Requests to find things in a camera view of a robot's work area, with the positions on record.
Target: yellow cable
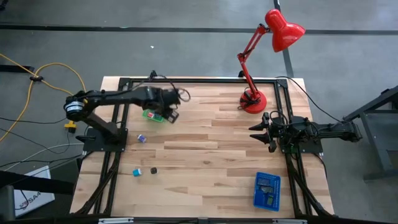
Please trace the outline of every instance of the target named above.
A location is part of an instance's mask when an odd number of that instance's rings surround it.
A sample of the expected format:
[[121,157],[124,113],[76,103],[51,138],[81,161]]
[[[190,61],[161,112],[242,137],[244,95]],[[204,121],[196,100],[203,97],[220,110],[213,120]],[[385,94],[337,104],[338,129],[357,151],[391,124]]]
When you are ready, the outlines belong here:
[[[65,65],[65,64],[63,64],[63,63],[58,63],[58,62],[50,63],[50,64],[46,64],[46,65],[41,66],[35,73],[33,73],[33,72],[29,71],[28,69],[26,69],[25,67],[23,67],[22,65],[18,64],[17,62],[11,60],[11,59],[8,58],[7,56],[5,56],[5,55],[3,55],[3,54],[0,54],[0,56],[4,57],[4,58],[7,59],[8,61],[14,63],[14,64],[17,65],[18,67],[21,67],[22,69],[24,69],[25,71],[27,71],[27,72],[29,72],[31,75],[33,75],[34,77],[39,76],[39,72],[40,72],[43,68],[49,67],[49,66],[51,66],[51,65],[61,65],[61,66],[64,66],[64,67],[66,67],[66,68],[69,68],[71,71],[73,71],[73,72],[77,75],[77,77],[79,78],[79,80],[80,80],[80,82],[81,82],[81,85],[83,86],[84,91],[86,91],[85,83],[84,83],[83,79],[81,78],[81,76],[79,75],[79,73],[77,73],[74,69],[72,69],[72,68],[69,67],[68,65]],[[44,81],[44,80],[43,80],[42,82],[43,82],[44,84],[46,84],[47,86],[49,86],[50,88],[53,88],[54,90],[60,90],[60,91],[63,91],[63,92],[65,92],[65,93],[68,93],[69,95],[73,95],[73,94],[72,94],[71,92],[69,92],[68,90],[64,90],[63,88],[55,87],[55,86],[49,84],[48,82],[46,82],[46,81]],[[15,125],[17,124],[17,122],[20,120],[20,118],[22,117],[22,115],[25,113],[25,110],[26,110],[26,108],[27,108],[27,106],[28,106],[28,104],[29,104],[29,101],[30,101],[30,93],[32,92],[32,87],[33,87],[33,81],[30,81],[30,85],[29,85],[29,89],[28,89],[28,93],[27,93],[27,99],[26,99],[25,107],[24,107],[24,109],[22,110],[22,112],[19,114],[19,116],[18,116],[18,118],[16,119],[16,121],[15,121],[15,122],[11,125],[11,127],[8,129],[8,131],[11,131],[11,130],[14,128],[14,126],[15,126]],[[0,138],[0,142],[8,135],[8,133],[9,133],[9,132],[6,132],[6,133]]]

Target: gray floor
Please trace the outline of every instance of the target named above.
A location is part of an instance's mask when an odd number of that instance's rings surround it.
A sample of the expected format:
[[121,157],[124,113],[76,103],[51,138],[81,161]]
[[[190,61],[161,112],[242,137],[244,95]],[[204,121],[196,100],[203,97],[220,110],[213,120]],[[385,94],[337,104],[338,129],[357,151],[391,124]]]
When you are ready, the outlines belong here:
[[[280,0],[288,21],[307,29],[398,29],[398,2],[394,0],[311,1]],[[260,0],[148,0],[148,1],[10,1],[0,22],[78,26],[255,28],[273,1]],[[46,32],[0,31],[0,53],[19,63],[39,67],[62,62],[80,72],[87,89],[98,89],[105,75],[148,75],[156,69],[173,76],[229,76],[240,70],[236,54],[251,34],[156,32]],[[398,46],[395,35],[305,35],[291,46],[295,77],[305,79],[312,98],[341,118],[386,88],[397,85]],[[0,63],[7,63],[0,58]],[[254,77],[285,75],[284,59],[271,48],[266,35],[248,60]],[[64,68],[49,68],[42,75],[50,83],[72,92],[81,86]],[[16,118],[25,103],[27,75],[0,75],[0,116]],[[36,84],[23,119],[55,121],[64,116],[65,94]],[[332,122],[312,105],[316,122]],[[1,121],[1,128],[10,122]],[[65,144],[63,124],[19,123],[13,131],[45,146]],[[84,124],[78,125],[82,132]],[[346,218],[398,222],[398,180],[365,184],[364,174],[379,170],[368,140],[354,144],[323,141],[331,197],[337,215]],[[0,164],[18,161],[41,150],[12,135],[0,144]],[[49,160],[77,155],[71,147]],[[25,173],[41,164],[23,164],[12,171]]]

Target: red desk lamp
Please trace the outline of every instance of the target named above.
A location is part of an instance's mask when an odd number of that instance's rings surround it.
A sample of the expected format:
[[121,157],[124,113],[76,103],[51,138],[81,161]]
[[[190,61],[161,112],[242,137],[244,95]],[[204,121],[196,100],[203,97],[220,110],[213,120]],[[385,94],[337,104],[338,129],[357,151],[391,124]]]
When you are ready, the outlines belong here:
[[272,36],[272,47],[275,52],[280,52],[296,42],[296,40],[301,38],[305,33],[305,29],[302,26],[287,22],[277,9],[272,9],[266,14],[266,23],[269,27],[259,24],[248,46],[244,49],[244,52],[238,54],[238,59],[243,69],[243,71],[239,73],[239,77],[243,77],[244,75],[250,88],[250,90],[245,90],[242,94],[240,104],[242,109],[252,114],[262,112],[267,105],[266,96],[258,91],[245,65],[246,60],[256,47],[260,38],[265,33],[272,31],[272,33],[274,33]]

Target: blue tray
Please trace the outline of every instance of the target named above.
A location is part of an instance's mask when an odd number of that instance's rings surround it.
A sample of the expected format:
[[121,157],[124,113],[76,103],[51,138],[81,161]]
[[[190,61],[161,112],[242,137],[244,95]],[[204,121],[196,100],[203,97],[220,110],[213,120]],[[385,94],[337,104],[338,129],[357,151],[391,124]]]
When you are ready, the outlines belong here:
[[[269,185],[272,187],[272,193],[264,193],[260,188],[259,184]],[[257,172],[256,182],[254,183],[254,196],[253,205],[257,208],[264,208],[271,211],[279,211],[279,200],[280,200],[280,177],[277,175],[266,174],[263,172]]]

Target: wooden table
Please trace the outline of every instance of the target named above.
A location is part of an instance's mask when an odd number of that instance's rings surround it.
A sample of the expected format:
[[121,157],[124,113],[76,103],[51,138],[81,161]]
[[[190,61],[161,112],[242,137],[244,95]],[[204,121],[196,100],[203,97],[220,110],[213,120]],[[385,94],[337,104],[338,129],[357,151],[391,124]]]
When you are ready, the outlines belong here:
[[[117,90],[120,77],[104,77],[101,89]],[[301,78],[295,79],[305,88]],[[170,88],[165,83],[151,83]],[[131,105],[127,128],[129,137],[122,154],[114,196],[112,216],[125,217],[294,217],[285,157],[279,149],[269,153],[263,143],[250,138],[248,127],[261,122],[262,113],[237,110],[246,84],[176,83],[192,95],[178,107],[175,124],[156,123],[142,117],[142,109]],[[267,96],[266,111],[276,110],[274,88],[258,84]],[[289,82],[294,115],[310,119],[305,94]],[[102,106],[95,113],[110,121],[113,106]],[[136,135],[147,137],[139,143]],[[98,185],[104,153],[94,152],[81,167],[71,212],[89,199]],[[308,187],[333,213],[323,166],[312,154],[303,154]],[[159,173],[149,169],[157,167]],[[132,176],[141,168],[143,175]],[[280,210],[271,212],[253,207],[254,177],[267,172],[282,178]],[[302,193],[297,186],[300,208]],[[106,204],[105,189],[102,206]]]

